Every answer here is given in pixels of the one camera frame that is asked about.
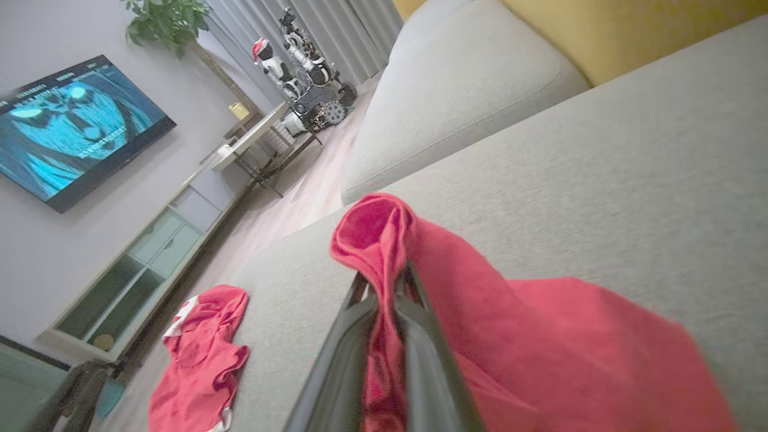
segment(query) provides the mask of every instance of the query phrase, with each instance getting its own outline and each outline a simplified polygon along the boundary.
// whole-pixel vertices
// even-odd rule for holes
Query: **tv cabinet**
[[[120,363],[152,314],[250,183],[236,166],[214,172],[215,153],[40,336],[78,359]]]

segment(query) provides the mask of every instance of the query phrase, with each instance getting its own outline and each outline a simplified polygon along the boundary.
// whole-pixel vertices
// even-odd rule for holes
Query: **white trim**
[[[187,303],[185,303],[184,306],[179,309],[179,313],[176,314],[176,317],[179,319],[170,325],[168,330],[163,334],[163,339],[166,337],[181,336],[181,325],[184,323],[184,320],[187,319],[187,315],[189,315],[190,311],[192,311],[192,308],[195,307],[196,304],[197,296],[187,300]]]
[[[232,424],[232,408],[226,407],[221,411],[221,420],[208,432],[226,432]]]

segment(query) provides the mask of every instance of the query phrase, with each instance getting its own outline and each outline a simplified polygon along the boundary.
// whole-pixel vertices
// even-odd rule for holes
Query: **blue object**
[[[101,396],[96,404],[96,417],[104,418],[109,415],[120,401],[124,390],[125,386],[121,382],[108,378],[107,382],[104,383],[104,388],[101,389]]]

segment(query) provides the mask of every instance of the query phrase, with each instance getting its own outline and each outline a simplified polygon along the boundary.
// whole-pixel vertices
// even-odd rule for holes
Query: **floor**
[[[289,165],[275,187],[285,198],[271,191],[256,189],[243,198],[232,216],[201,253],[201,259],[169,304],[181,305],[185,298],[218,284],[226,284],[259,251],[276,240],[306,227],[339,210],[343,167],[362,124],[373,92],[379,82],[374,76],[358,87],[355,109],[338,126],[318,134],[323,146],[310,145]],[[158,317],[145,337],[145,351],[140,364],[129,366],[129,377],[120,403],[105,419],[96,419],[91,431],[145,432],[147,409],[152,390],[169,364],[169,357],[159,335],[168,326],[177,307],[169,307]]]

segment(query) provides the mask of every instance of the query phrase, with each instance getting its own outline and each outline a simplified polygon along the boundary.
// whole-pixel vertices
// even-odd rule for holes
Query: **sofa cushion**
[[[382,74],[360,127],[345,204],[588,88],[496,0],[468,3],[407,48]]]
[[[472,0],[427,0],[402,25],[397,41],[389,53],[390,61],[401,49],[405,51],[414,42],[435,31],[448,17]]]
[[[392,187],[505,277],[574,276],[682,323],[743,432],[768,430],[768,16],[579,95]],[[233,432],[281,430],[354,273],[338,211],[258,254]]]

